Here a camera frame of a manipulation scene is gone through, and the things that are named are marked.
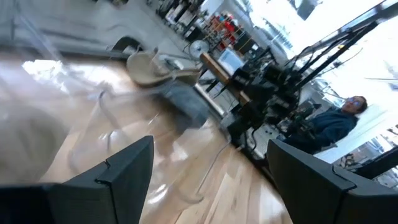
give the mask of wooden floor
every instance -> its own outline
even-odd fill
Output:
[[[278,193],[228,144],[211,118],[200,129],[178,133],[174,109],[158,98],[131,93],[105,96],[103,103],[120,126],[115,129],[99,108],[99,91],[54,75],[49,62],[47,67],[39,62],[26,63],[32,58],[9,52],[0,52],[0,60],[2,100],[40,108],[68,128],[66,139],[59,150],[55,149],[56,156],[39,182],[67,181],[139,138],[153,135],[154,171],[141,223],[291,223]],[[115,93],[138,90],[121,63],[71,62],[73,69],[82,71],[77,75],[105,83],[102,85],[111,86]],[[38,164],[45,162],[16,166],[26,167],[29,173]]]

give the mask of dark jacket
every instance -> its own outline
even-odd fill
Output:
[[[315,154],[322,147],[330,146],[347,136],[355,128],[358,118],[338,109],[326,111],[308,122],[313,124],[315,139],[292,134],[284,142],[309,154]]]

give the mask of wooden desk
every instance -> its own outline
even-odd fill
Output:
[[[247,94],[228,85],[229,78],[232,74],[229,74],[212,56],[210,56],[208,53],[203,53],[200,55],[200,60],[223,85],[227,86],[227,89],[240,102],[241,105],[245,105],[246,103],[250,102],[250,98],[247,96]]]
[[[106,82],[118,92],[139,89],[130,81],[125,65],[119,62],[70,60],[89,80]],[[59,91],[62,86],[57,86],[62,82],[49,83],[51,79],[46,79],[49,76],[45,76],[45,71],[28,73],[22,67],[24,63],[20,55],[0,52],[1,98],[15,98],[20,103],[42,108],[70,127],[61,148],[54,149],[56,156],[39,182],[67,181],[125,145],[151,134],[155,137],[154,171],[141,223],[291,223],[279,195],[231,146],[220,154],[204,181],[199,192],[204,199],[198,204],[187,203],[187,197],[198,199],[196,189],[216,153],[227,144],[211,119],[201,129],[189,129],[179,134],[172,119],[174,111],[156,98],[107,98],[105,104],[128,137],[127,142],[121,141],[120,132],[113,133],[111,149],[107,151],[101,138],[114,128],[102,113],[93,113],[99,112],[95,100],[98,93],[75,86],[76,89],[70,92],[73,94],[65,95]],[[57,88],[48,88],[46,83]],[[71,100],[76,106],[72,109],[68,106]],[[4,153],[2,155],[2,159],[7,159]],[[35,156],[38,161],[44,159],[38,153]],[[30,168],[40,166],[33,161],[30,163]]]

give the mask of person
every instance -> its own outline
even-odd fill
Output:
[[[312,127],[312,137],[296,132],[284,142],[314,155],[323,147],[330,146],[347,136],[358,122],[356,115],[361,114],[367,108],[368,103],[365,97],[348,98],[341,108],[328,110],[307,121]]]

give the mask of glasses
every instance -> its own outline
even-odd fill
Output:
[[[361,106],[361,104],[362,104],[360,101],[355,100],[355,98],[353,98],[353,97],[348,98],[346,101],[354,104],[355,106]]]

